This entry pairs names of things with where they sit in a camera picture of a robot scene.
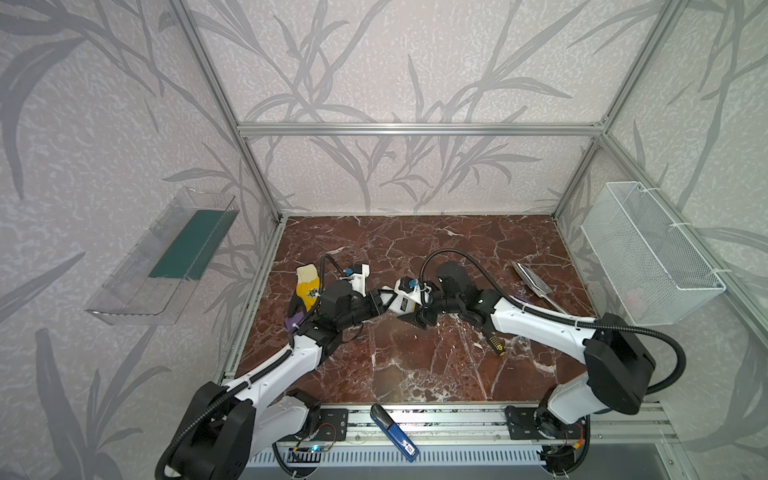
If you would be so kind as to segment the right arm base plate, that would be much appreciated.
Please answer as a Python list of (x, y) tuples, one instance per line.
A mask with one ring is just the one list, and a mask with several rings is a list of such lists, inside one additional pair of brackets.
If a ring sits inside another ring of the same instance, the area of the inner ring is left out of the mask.
[(575, 442), (584, 436), (583, 429), (589, 423), (588, 416), (566, 424), (543, 408), (513, 405), (505, 407), (504, 418), (511, 440)]

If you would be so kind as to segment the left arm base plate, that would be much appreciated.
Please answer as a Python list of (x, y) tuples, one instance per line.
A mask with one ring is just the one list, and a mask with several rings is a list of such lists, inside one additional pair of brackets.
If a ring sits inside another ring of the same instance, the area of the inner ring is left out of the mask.
[(346, 408), (321, 408), (317, 420), (312, 423), (315, 430), (310, 442), (328, 444), (345, 441), (349, 428), (350, 410)]

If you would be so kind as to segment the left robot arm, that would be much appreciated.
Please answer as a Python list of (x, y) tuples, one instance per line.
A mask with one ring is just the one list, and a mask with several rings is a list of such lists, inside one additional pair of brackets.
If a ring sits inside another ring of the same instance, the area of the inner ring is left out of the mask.
[(387, 312), (391, 289), (363, 292), (342, 279), (326, 287), (310, 309), (294, 302), (299, 320), (276, 354), (226, 384), (200, 387), (154, 475), (158, 479), (237, 479), (252, 457), (284, 437), (314, 432), (314, 397), (292, 389), (341, 345), (345, 330)]

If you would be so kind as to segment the black yellow screwdriver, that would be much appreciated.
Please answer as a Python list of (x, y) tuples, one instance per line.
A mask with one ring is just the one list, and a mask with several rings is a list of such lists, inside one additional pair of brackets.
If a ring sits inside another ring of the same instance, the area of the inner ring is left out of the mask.
[(494, 332), (483, 331), (483, 337), (491, 347), (493, 353), (497, 356), (504, 356), (506, 353), (505, 344), (499, 339)]

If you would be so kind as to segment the white remote red keypad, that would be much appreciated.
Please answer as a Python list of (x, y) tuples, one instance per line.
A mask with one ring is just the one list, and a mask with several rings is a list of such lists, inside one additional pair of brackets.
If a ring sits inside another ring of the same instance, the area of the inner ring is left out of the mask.
[(382, 290), (381, 298), (384, 305), (398, 316), (414, 313), (420, 305), (412, 305), (406, 298), (400, 296), (395, 291), (395, 286), (391, 289)]

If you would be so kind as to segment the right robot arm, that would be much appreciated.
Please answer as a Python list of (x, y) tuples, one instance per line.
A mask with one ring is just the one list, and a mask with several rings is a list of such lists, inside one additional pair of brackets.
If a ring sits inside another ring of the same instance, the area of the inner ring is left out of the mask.
[(614, 314), (575, 317), (539, 308), (507, 294), (496, 281), (481, 289), (457, 262), (440, 265), (437, 276), (436, 283), (424, 277), (409, 283), (418, 294), (419, 322), (456, 314), (489, 337), (524, 337), (584, 366), (584, 373), (542, 398), (534, 421), (547, 436), (603, 410), (635, 415), (646, 396), (671, 387), (686, 370), (682, 345), (657, 330), (629, 326)]

